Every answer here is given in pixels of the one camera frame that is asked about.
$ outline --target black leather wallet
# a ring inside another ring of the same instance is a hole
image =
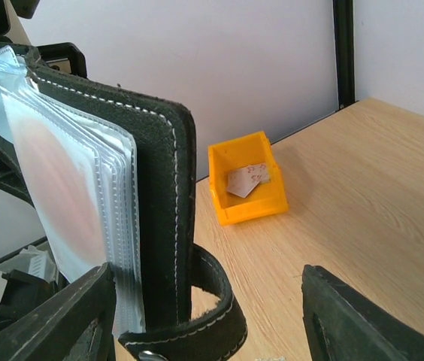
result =
[[[141,270],[147,331],[120,343],[135,357],[228,359],[245,342],[247,326],[226,273],[193,243],[195,125],[182,105],[53,70],[35,47],[13,44],[42,93],[124,128],[138,149]],[[0,189],[32,204],[13,145],[0,137]],[[191,287],[220,298],[191,320]]]

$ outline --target wooden table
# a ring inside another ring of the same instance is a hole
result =
[[[310,360],[304,264],[322,265],[424,333],[424,117],[358,102],[273,146],[288,213],[221,227],[197,183],[195,241],[223,264],[249,326],[234,360]],[[195,290],[194,313],[213,307]],[[119,359],[125,356],[117,348]]]

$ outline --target yellow plastic container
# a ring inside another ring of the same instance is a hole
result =
[[[227,192],[227,174],[265,162],[271,181],[259,184],[246,198]],[[289,209],[282,171],[264,132],[209,146],[210,193],[221,226],[285,212]]]

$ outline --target black vertical post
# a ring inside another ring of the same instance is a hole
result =
[[[332,0],[339,109],[356,101],[353,0]]]

